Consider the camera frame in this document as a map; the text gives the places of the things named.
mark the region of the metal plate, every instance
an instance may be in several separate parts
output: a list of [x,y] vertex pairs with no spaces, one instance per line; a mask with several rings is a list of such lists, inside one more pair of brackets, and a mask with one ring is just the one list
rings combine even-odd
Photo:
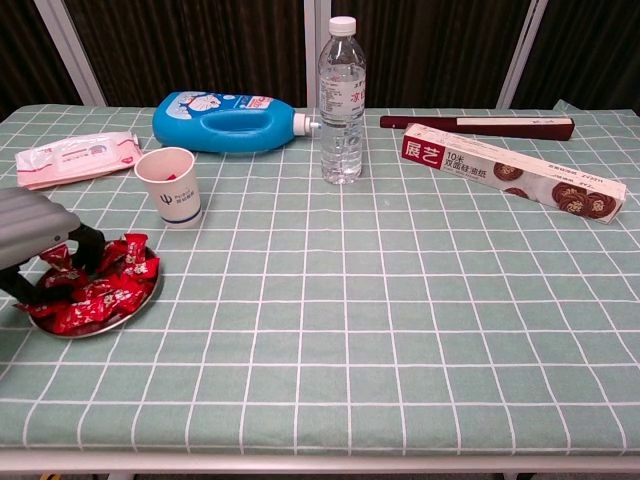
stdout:
[[[147,260],[150,258],[157,257],[155,252],[148,247],[146,248],[145,253],[146,253]],[[51,270],[46,272],[43,275],[43,278],[50,271]],[[121,315],[114,315],[113,317],[109,318],[104,322],[87,323],[86,325],[81,325],[77,328],[74,328],[70,332],[54,333],[51,330],[51,323],[52,323],[51,317],[33,318],[31,315],[29,315],[29,320],[31,321],[31,324],[34,327],[43,331],[47,335],[51,335],[54,337],[66,338],[66,339],[93,337],[94,335],[100,335],[101,333],[108,332],[109,330],[116,328],[118,325],[122,325],[123,323],[127,322],[128,320],[130,320],[131,318],[139,314],[145,308],[145,306],[149,303],[149,300],[151,300],[155,296],[156,292],[158,291],[158,287],[161,287],[161,285],[162,285],[162,263],[158,265],[158,273],[156,275],[156,278],[154,279],[153,289],[151,290],[151,293],[147,296],[147,298],[144,299],[144,301],[140,304],[140,306],[135,312],[133,312],[130,315],[126,315],[124,317]]]

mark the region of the green checkered tablecloth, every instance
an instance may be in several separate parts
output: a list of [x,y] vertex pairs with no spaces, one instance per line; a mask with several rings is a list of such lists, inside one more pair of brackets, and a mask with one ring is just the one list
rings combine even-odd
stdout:
[[[351,186],[321,180],[313,138],[199,154],[200,229],[165,229],[132,171],[47,190],[109,238],[147,233],[164,286],[123,328],[76,341],[0,296],[0,447],[640,452],[640,119],[415,111],[567,112],[568,142],[484,140],[625,182],[610,225],[400,159],[401,132],[378,128],[388,110],[366,112]],[[131,129],[157,148],[152,114],[22,108],[0,125],[0,186],[15,153],[71,135]]]

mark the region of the water bottle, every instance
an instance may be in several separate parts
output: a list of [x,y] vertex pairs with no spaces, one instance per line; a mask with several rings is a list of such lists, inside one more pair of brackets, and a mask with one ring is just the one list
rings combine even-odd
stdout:
[[322,177],[329,183],[347,184],[362,171],[366,62],[353,37],[355,18],[332,18],[329,33],[331,39],[318,60]]

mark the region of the dark curtain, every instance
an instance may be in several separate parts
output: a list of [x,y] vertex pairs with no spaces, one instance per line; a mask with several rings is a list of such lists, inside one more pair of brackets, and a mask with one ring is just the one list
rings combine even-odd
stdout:
[[358,21],[369,107],[494,108],[529,0],[333,0]]
[[106,101],[156,106],[176,90],[306,104],[301,0],[65,0]]
[[23,105],[81,104],[32,0],[3,0],[0,15],[0,120]]
[[513,106],[640,111],[640,1],[551,0]]

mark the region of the white paper cup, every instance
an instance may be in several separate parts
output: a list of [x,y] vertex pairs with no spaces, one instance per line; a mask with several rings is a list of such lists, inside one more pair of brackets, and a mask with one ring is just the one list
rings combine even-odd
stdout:
[[134,168],[169,228],[190,228],[202,217],[195,156],[184,148],[144,154]]

